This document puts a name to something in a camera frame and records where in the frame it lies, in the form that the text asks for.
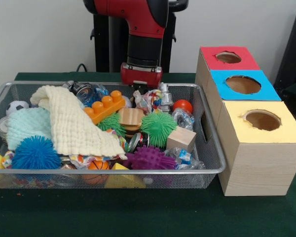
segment white cloth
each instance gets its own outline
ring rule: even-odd
[[[81,109],[80,101],[60,86],[42,86],[31,97],[33,105],[50,111],[54,148],[63,155],[114,157],[125,154],[119,142],[101,131]]]

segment mesh basket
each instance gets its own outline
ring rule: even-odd
[[[120,90],[131,97],[133,88],[119,83],[102,83],[108,91]],[[29,102],[43,85],[62,85],[54,81],[14,81],[0,88],[0,119],[14,100]],[[0,169],[0,188],[153,188],[205,189],[225,168],[225,159],[203,90],[195,84],[168,84],[173,100],[186,99],[193,105],[196,134],[193,157],[204,162],[204,170],[21,170]],[[0,137],[0,154],[7,144]]]

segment wooden box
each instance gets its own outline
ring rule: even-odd
[[[245,47],[200,47],[195,84],[207,92],[210,70],[260,70],[253,56]]]
[[[281,101],[261,70],[211,71],[206,97],[215,125],[223,100]]]
[[[296,173],[296,121],[284,102],[224,101],[218,134],[225,196],[281,196]]]

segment soccer ball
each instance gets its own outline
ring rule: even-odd
[[[30,106],[29,104],[26,102],[26,101],[18,101],[18,100],[15,100],[15,101],[12,101],[7,107],[6,107],[6,115],[9,116],[10,114],[14,113],[15,111],[17,110],[20,110],[20,109],[28,109]]]

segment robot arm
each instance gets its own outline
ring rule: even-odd
[[[124,18],[129,26],[127,63],[121,66],[125,84],[157,87],[162,76],[158,66],[168,20],[168,0],[83,0],[92,14]],[[188,0],[170,2],[173,8],[187,7]]]

